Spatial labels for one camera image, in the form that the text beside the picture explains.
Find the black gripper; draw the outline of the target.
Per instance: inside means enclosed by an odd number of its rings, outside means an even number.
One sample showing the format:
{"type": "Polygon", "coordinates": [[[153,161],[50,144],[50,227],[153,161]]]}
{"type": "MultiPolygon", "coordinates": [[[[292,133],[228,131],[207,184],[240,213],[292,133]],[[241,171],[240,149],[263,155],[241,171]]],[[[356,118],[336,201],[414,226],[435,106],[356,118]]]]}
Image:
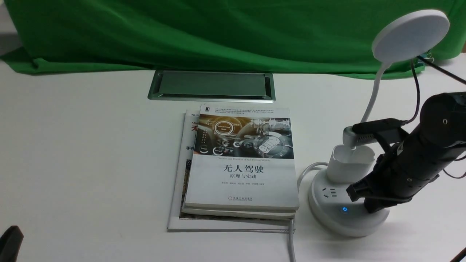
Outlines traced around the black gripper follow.
{"type": "Polygon", "coordinates": [[[346,192],[351,202],[365,198],[372,214],[409,202],[456,159],[456,130],[451,127],[422,127],[388,153],[389,161],[357,182],[346,192]]]}

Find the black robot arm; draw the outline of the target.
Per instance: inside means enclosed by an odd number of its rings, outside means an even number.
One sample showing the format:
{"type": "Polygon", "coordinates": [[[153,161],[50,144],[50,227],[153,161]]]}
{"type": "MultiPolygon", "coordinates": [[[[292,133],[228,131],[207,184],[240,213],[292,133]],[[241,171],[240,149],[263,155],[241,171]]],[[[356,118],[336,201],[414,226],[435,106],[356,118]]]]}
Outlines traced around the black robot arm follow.
{"type": "Polygon", "coordinates": [[[407,203],[465,152],[464,92],[429,97],[419,120],[411,133],[396,118],[351,126],[363,137],[358,146],[377,142],[384,151],[368,175],[347,187],[351,201],[363,199],[369,213],[407,203]]]}

